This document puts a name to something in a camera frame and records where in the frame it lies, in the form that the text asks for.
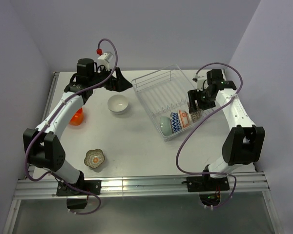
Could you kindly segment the brown patterned ceramic bowl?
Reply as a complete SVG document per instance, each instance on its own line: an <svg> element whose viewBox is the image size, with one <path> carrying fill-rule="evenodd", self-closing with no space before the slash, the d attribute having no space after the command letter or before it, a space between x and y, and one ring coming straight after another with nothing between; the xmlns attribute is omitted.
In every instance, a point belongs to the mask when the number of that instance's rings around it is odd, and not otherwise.
<svg viewBox="0 0 293 234"><path fill-rule="evenodd" d="M203 115L203 111L198 106L197 101L195 101L195 105L196 105L197 111L196 112L189 113L189 116L191 118L192 123L198 122L201 119L202 115Z"/></svg>

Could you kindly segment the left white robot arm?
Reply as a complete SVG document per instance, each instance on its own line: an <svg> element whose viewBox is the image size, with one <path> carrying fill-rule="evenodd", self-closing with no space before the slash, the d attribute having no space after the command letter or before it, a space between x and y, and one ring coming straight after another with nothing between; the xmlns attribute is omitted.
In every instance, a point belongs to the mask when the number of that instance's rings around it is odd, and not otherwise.
<svg viewBox="0 0 293 234"><path fill-rule="evenodd" d="M132 84L125 79L117 66L98 72L94 60L78 60L77 72L65 87L55 109L35 129L26 129L23 133L26 171L29 165L46 169L48 173L67 184L68 190L73 194L84 192L84 174L67 162L60 139L75 113L91 97L93 90L101 87L109 91L123 92L132 88Z"/></svg>

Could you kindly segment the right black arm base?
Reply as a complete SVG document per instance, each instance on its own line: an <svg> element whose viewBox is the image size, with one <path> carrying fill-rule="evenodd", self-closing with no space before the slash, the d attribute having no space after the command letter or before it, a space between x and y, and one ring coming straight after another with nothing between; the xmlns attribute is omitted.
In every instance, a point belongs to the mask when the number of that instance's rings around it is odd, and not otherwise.
<svg viewBox="0 0 293 234"><path fill-rule="evenodd" d="M204 205L217 206L221 201L221 191L229 191L230 186L228 179L224 178L212 178L210 175L187 177L186 181L183 181L187 185L189 193L198 192L200 200Z"/></svg>

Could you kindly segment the green flower-shaped bowl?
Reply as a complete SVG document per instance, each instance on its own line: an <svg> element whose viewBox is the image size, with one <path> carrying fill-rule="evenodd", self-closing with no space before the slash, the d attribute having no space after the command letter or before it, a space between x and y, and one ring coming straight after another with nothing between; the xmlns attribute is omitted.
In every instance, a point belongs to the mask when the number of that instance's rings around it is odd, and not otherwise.
<svg viewBox="0 0 293 234"><path fill-rule="evenodd" d="M84 164L92 169L98 168L105 161L105 156L101 149L89 150L86 152Z"/></svg>

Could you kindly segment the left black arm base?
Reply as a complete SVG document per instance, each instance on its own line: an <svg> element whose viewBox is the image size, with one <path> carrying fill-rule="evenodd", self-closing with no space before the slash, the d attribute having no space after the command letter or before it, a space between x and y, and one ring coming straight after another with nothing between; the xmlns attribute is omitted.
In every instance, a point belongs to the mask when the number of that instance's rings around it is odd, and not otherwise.
<svg viewBox="0 0 293 234"><path fill-rule="evenodd" d="M59 181L56 191L56 196L66 197L66 207L70 212L76 212L82 214L78 210L86 208L89 197L93 196L97 198L98 205L94 211L97 211L102 204L101 199L98 197L101 191L101 180L85 180L78 182L77 184L68 184L66 182Z"/></svg>

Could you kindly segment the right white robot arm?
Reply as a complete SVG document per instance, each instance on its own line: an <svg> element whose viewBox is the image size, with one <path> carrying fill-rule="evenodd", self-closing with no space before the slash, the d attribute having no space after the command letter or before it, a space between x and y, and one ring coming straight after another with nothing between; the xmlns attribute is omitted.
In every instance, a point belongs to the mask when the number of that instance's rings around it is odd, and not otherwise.
<svg viewBox="0 0 293 234"><path fill-rule="evenodd" d="M260 158L265 130L256 126L245 111L239 97L239 88L233 81L225 80L220 69L207 72L207 87L197 86L188 91L189 112L208 110L220 105L230 132L222 146L221 156L208 165L209 174L202 177L202 186L214 189L221 178L242 165L257 162Z"/></svg>

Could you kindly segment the white ceramic bowl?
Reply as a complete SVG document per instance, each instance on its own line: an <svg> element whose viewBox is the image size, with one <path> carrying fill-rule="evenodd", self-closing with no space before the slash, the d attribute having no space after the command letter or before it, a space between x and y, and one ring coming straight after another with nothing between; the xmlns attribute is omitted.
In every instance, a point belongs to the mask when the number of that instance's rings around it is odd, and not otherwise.
<svg viewBox="0 0 293 234"><path fill-rule="evenodd" d="M129 101L123 95L113 95L107 101L107 106L112 113L123 114L129 107Z"/></svg>

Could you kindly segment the orange plastic cup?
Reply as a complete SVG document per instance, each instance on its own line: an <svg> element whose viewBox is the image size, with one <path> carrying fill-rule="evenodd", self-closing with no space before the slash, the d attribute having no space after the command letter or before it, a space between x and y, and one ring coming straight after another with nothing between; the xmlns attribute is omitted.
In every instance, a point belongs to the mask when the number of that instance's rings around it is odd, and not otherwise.
<svg viewBox="0 0 293 234"><path fill-rule="evenodd" d="M73 126L79 126L84 120L84 111L80 108L72 117L69 124Z"/></svg>

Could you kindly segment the orange geometric blue bowl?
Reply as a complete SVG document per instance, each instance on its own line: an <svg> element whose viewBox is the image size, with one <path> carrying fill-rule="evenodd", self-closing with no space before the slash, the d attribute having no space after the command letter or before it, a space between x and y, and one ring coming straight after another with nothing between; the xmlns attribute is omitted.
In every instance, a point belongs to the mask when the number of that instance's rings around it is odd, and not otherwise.
<svg viewBox="0 0 293 234"><path fill-rule="evenodd" d="M182 130L182 126L179 120L179 116L176 112L171 112L170 113L170 125L171 125L171 130L172 133L176 133L180 130Z"/></svg>

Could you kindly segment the orange floral ceramic bowl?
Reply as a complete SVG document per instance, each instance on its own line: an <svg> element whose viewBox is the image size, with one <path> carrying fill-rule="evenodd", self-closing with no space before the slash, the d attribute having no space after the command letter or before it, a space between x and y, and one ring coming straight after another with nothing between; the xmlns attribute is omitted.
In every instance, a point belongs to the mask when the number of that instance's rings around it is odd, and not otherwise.
<svg viewBox="0 0 293 234"><path fill-rule="evenodd" d="M182 129L189 127L192 124L191 116L185 110L177 112Z"/></svg>

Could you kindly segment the grey-green ceramic bowl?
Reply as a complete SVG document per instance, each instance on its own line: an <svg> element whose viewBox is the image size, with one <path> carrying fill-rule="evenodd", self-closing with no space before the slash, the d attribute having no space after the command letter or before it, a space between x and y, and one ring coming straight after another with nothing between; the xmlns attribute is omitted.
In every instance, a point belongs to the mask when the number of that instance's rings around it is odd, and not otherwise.
<svg viewBox="0 0 293 234"><path fill-rule="evenodd" d="M172 129L171 129L169 117L167 117L167 116L160 117L160 127L161 127L161 132L164 136L168 137L172 134Z"/></svg>

